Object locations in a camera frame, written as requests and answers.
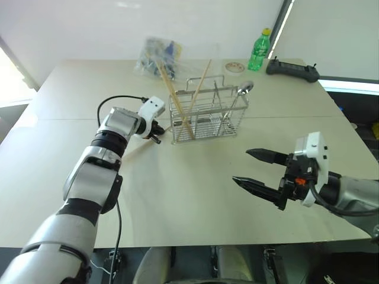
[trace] metal utensil holder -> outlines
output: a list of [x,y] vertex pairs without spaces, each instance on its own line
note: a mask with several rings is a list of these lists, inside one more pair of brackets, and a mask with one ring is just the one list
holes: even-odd
[[[172,98],[169,99],[174,144],[193,140],[183,125],[185,117],[196,140],[236,135],[242,117],[249,106],[246,94],[237,93],[238,86],[224,86],[223,75],[207,76],[205,79],[214,80],[214,88],[200,90],[190,112],[189,107],[195,91],[188,90],[189,83],[200,79],[190,78],[187,80],[185,90],[176,91],[183,110],[182,114],[177,110]],[[221,86],[217,86],[216,79],[221,79]]]

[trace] green bottle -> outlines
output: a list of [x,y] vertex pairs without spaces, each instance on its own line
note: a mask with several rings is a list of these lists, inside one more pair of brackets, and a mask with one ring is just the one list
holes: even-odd
[[257,71],[262,67],[263,59],[266,57],[268,49],[270,48],[270,33],[271,30],[265,28],[262,31],[262,35],[255,41],[248,64],[249,70]]

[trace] black controller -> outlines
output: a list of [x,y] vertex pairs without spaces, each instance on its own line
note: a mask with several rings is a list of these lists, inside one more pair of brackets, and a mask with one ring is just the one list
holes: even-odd
[[295,76],[303,78],[310,83],[316,82],[320,79],[320,74],[315,68],[316,64],[313,66],[302,66],[291,63],[280,62],[277,57],[271,59],[267,65],[266,73],[271,74],[285,74],[290,76]]

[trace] orange component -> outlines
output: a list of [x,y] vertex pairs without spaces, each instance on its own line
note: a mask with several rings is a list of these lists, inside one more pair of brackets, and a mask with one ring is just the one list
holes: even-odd
[[298,185],[305,185],[306,184],[306,180],[305,179],[300,179],[299,177],[295,178],[295,183],[297,183]]

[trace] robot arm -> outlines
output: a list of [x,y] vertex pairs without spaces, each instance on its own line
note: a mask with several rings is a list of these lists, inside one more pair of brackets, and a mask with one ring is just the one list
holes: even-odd
[[163,134],[154,118],[165,104],[150,98],[138,114],[113,108],[69,175],[65,203],[34,233],[0,279],[0,283],[86,283],[100,214],[111,210],[120,193],[121,157],[133,135]]
[[253,195],[274,203],[284,210],[287,200],[301,200],[310,207],[319,204],[379,241],[379,182],[354,179],[329,171],[328,147],[321,133],[299,138],[289,155],[267,149],[246,151],[267,163],[285,166],[279,189],[247,177],[233,180]]

